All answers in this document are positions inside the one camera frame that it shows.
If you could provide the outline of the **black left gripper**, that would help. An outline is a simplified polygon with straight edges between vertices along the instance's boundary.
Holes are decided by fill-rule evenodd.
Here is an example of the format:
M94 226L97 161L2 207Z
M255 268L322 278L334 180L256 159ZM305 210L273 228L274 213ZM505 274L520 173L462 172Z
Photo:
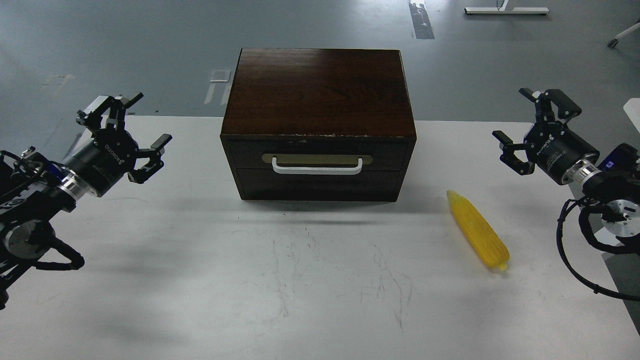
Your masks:
M132 98L99 95L85 109L78 110L76 123L90 132L97 132L78 150L67 155L62 164L73 171L101 198L127 173L132 183L143 184L164 167L162 155L173 139L164 133L149 148L138 149L138 143L125 130L126 112L144 97L137 92ZM134 169L135 161L148 158L142 167Z

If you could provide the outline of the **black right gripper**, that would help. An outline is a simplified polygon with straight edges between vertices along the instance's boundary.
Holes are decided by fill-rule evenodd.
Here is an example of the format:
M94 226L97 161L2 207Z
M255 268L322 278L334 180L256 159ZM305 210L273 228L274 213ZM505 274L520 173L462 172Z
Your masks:
M502 150L499 160L520 176L534 173L536 165L558 185L573 182L568 171L582 160L596 162L601 154L566 126L582 109L561 89L520 88L518 92L534 103L535 124L524 137L526 144L516 144L502 130L494 130L492 135ZM516 156L522 150L526 150L527 162Z

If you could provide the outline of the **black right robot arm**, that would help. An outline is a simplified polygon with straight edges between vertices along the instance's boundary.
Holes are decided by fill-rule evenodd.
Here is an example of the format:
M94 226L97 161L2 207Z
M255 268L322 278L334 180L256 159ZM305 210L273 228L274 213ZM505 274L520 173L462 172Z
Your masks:
M639 253L639 155L637 148L621 143L600 164L600 152L569 129L569 121L582 109L560 89L519 89L535 107L535 121L515 143L501 130L498 139L500 161L515 173L526 176L536 168L560 186L576 183L582 192L568 199L557 219L558 254L569 272L595 294L638 302L633 294L601 287L579 274L569 262L563 246L563 225L571 210L580 208L578 225L585 241L610 255Z

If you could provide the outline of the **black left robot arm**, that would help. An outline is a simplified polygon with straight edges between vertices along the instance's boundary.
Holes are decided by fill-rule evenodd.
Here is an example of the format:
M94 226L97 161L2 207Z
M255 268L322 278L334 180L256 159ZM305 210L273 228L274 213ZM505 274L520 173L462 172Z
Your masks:
M78 111L76 121L90 137L61 162L30 146L20 155L1 151L1 308L8 290L29 269L77 271L85 265L51 225L59 212L72 212L84 195L102 197L124 176L145 183L163 168L164 148L172 139L162 134L140 148L126 130L127 111L143 97L98 96Z

